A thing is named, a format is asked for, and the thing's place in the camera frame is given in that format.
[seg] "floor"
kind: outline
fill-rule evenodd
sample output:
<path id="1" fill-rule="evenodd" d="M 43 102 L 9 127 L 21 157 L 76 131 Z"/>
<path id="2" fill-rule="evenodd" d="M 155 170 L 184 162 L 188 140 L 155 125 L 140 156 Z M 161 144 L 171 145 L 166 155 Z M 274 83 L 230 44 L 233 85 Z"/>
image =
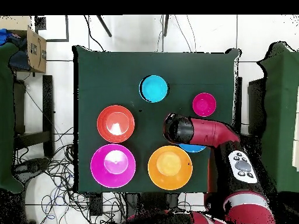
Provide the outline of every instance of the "floor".
<path id="1" fill-rule="evenodd" d="M 103 19 L 112 33 L 110 38 L 105 32 L 96 16 L 86 16 L 89 20 L 92 37 L 101 43 L 107 51 L 148 51 L 162 52 L 162 26 L 161 15 L 123 15 L 104 16 Z M 193 33 L 188 19 L 194 31 L 196 47 Z M 57 132 L 63 134 L 74 126 L 73 118 L 73 55 L 71 46 L 81 45 L 91 50 L 101 51 L 99 45 L 94 42 L 88 34 L 88 26 L 84 16 L 68 16 L 68 42 L 63 42 L 67 38 L 67 28 L 65 16 L 46 16 L 47 30 L 39 31 L 45 39 L 60 39 L 60 42 L 47 43 L 47 75 L 53 76 L 54 83 L 54 124 Z M 210 52 L 224 53 L 229 48 L 239 48 L 242 55 L 239 58 L 238 73 L 243 77 L 242 87 L 242 133 L 246 134 L 248 129 L 248 82 L 263 77 L 262 69 L 256 64 L 264 58 L 270 44 L 275 41 L 286 41 L 294 49 L 299 49 L 299 16 L 298 15 L 174 15 L 170 16 L 168 33 L 164 38 L 164 52 Z M 42 108 L 42 74 L 32 74 L 18 72 L 19 79 L 24 79 L 28 93 L 36 104 Z M 33 103 L 32 99 L 25 96 L 25 125 L 26 132 L 36 132 L 42 130 L 42 113 Z M 73 130 L 62 137 L 64 145 L 73 142 Z M 55 143 L 55 148 L 61 146 L 61 142 Z M 57 154 L 56 159 L 62 159 L 63 152 Z M 35 145 L 29 148 L 24 158 L 43 157 L 43 146 Z M 46 205 L 52 195 L 55 185 L 46 174 L 41 174 L 34 178 L 27 189 L 26 213 L 28 219 L 34 219 L 40 223 L 45 217 Z M 104 193 L 108 200 L 114 197 L 113 193 Z M 201 211 L 203 207 L 202 193 L 181 194 L 179 200 L 190 204 L 192 210 Z M 60 224 L 88 224 L 80 212 L 76 209 L 69 209 L 68 206 L 57 203 L 51 215 L 43 224 L 58 224 L 58 219 L 62 216 Z M 108 201 L 104 205 L 110 210 L 111 204 Z"/>

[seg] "red bowl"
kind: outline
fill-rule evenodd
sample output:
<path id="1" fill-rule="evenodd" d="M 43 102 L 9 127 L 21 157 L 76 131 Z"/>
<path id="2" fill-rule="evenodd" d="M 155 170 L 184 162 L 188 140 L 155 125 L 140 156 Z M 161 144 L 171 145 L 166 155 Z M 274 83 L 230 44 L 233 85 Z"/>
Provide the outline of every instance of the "red bowl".
<path id="1" fill-rule="evenodd" d="M 102 138 L 117 144 L 127 140 L 132 135 L 135 121 L 128 109 L 113 105 L 101 111 L 98 116 L 97 127 Z"/>

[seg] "plastic bowl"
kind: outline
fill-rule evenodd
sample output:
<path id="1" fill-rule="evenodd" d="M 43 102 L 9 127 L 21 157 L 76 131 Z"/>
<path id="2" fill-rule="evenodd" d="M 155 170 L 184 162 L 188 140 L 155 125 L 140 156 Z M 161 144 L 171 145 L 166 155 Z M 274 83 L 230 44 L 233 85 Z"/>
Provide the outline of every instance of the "plastic bowl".
<path id="1" fill-rule="evenodd" d="M 108 142 L 119 143 L 127 140 L 135 127 L 134 117 L 123 106 L 106 107 L 98 116 L 97 128 Z"/>
<path id="2" fill-rule="evenodd" d="M 198 94 L 192 103 L 194 112 L 201 116 L 210 116 L 216 109 L 216 99 L 209 93 Z"/>
<path id="3" fill-rule="evenodd" d="M 146 76 L 139 84 L 139 94 L 147 102 L 160 102 L 168 94 L 169 87 L 163 78 Z"/>
<path id="4" fill-rule="evenodd" d="M 206 146 L 202 145 L 194 145 L 194 144 L 179 144 L 179 146 L 184 150 L 189 153 L 197 153 L 202 151 Z"/>
<path id="5" fill-rule="evenodd" d="M 189 155 L 177 146 L 157 149 L 148 161 L 148 174 L 152 182 L 164 190 L 177 190 L 190 180 L 192 161 Z"/>
<path id="6" fill-rule="evenodd" d="M 91 173 L 102 186 L 119 188 L 133 178 L 136 163 L 133 154 L 119 144 L 100 147 L 92 156 Z"/>

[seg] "magenta bowl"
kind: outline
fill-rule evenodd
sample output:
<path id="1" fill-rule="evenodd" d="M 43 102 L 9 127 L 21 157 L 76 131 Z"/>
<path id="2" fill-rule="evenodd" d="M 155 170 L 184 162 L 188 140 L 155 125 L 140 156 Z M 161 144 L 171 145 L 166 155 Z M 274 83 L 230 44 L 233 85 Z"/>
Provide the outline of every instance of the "magenta bowl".
<path id="1" fill-rule="evenodd" d="M 111 143 L 102 146 L 91 159 L 93 178 L 108 188 L 126 185 L 133 178 L 135 170 L 135 158 L 123 145 Z"/>
<path id="2" fill-rule="evenodd" d="M 207 117 L 215 112 L 216 100 L 214 96 L 209 93 L 200 93 L 195 96 L 192 107 L 197 115 Z"/>

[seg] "dark green tablecloth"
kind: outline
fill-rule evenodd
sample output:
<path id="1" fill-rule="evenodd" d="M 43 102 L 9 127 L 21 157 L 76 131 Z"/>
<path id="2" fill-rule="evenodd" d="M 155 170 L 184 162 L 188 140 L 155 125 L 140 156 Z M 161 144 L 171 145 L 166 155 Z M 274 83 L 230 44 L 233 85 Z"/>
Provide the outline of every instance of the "dark green tablecloth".
<path id="1" fill-rule="evenodd" d="M 168 113 L 196 117 L 192 100 L 198 93 L 209 92 L 217 101 L 216 111 L 208 117 L 226 123 L 232 121 L 234 98 L 234 59 L 239 51 L 224 53 L 153 53 L 93 52 L 73 47 L 74 76 L 78 77 L 78 191 L 130 193 L 163 191 L 149 178 L 147 163 L 151 154 L 170 145 L 162 135 Z M 159 75 L 170 85 L 167 98 L 148 103 L 138 92 L 147 75 Z M 107 106 L 127 107 L 135 118 L 132 136 L 121 143 L 136 159 L 136 173 L 124 187 L 109 189 L 98 184 L 90 171 L 91 157 L 108 144 L 98 133 L 96 120 Z M 210 150 L 189 154 L 193 174 L 182 188 L 172 192 L 206 192 L 207 163 Z"/>
<path id="2" fill-rule="evenodd" d="M 274 43 L 260 64 L 266 78 L 262 162 L 277 191 L 299 193 L 299 172 L 292 166 L 299 52 L 284 42 Z"/>
<path id="3" fill-rule="evenodd" d="M 11 43 L 0 45 L 0 188 L 20 193 L 24 187 L 12 173 L 15 113 L 13 110 L 13 77 L 9 59 L 18 51 Z"/>

